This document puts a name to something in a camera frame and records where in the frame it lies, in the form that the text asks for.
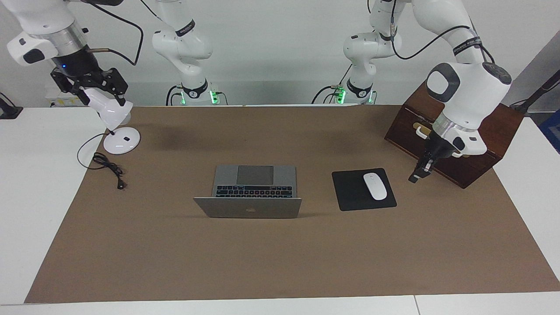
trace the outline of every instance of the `white table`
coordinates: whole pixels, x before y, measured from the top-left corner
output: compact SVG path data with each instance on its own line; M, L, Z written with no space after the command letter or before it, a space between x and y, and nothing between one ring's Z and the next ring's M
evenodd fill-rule
M19 305L85 174L76 150L103 131L89 108L27 108L0 121L0 315L560 314L560 293ZM559 277L560 155L526 118L495 170Z

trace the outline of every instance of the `white wall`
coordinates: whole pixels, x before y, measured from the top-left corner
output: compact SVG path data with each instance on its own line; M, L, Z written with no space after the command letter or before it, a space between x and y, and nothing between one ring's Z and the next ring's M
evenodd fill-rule
M510 92L504 98L505 104L510 105L527 99L558 70L560 70L560 31L515 79ZM560 87L543 95L529 108L531 112L558 109L560 109Z
M560 29L558 0L463 2L485 46L514 77ZM154 0L147 3L154 7ZM192 0L189 4L197 27L214 43L214 55L203 62L207 77L234 104L309 103L321 87L338 83L349 65L342 53L345 38L371 30L366 0ZM90 29L91 47L111 47L133 56L136 29L86 4L71 3L70 7L80 24ZM151 34L162 23L139 1L125 0L109 10L139 23L146 32L146 45L136 67L110 54L98 55L101 66L119 69L130 85L127 98L135 104L162 105L169 86L179 82L172 65L151 48ZM20 31L8 15L0 6L2 43ZM410 6L402 15L399 31L403 55L415 52L434 36L417 25ZM378 103L402 104L433 66L452 60L450 47L441 41L409 61L397 57L376 61ZM19 67L4 44L0 62L0 89L20 104L39 105L43 84L50 82L48 63Z

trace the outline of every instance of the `brown wooden cabinet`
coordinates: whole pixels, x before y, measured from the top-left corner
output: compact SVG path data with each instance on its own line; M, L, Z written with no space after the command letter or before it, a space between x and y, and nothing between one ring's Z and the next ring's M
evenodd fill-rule
M431 98L423 83L400 108L385 139L419 158L424 152L424 140L416 135L413 125L420 123L431 129L443 109L443 103ZM461 188L468 187L503 158L522 119L523 114L500 104L479 129L488 151L484 155L441 159L435 171Z

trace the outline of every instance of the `black mouse pad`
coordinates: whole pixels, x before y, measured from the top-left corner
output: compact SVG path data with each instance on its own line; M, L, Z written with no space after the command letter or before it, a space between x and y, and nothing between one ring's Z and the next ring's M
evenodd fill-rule
M385 188L387 198L375 200L371 197L363 176L367 173L379 175ZM337 193L338 206L341 211L367 210L396 207L396 199L384 169L351 170L333 172L334 189Z

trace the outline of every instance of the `laptop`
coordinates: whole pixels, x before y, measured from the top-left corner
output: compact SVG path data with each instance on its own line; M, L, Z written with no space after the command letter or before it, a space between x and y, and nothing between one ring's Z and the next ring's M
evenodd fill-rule
M296 167L290 165L219 165L212 197L194 201L209 217L293 219L300 212Z

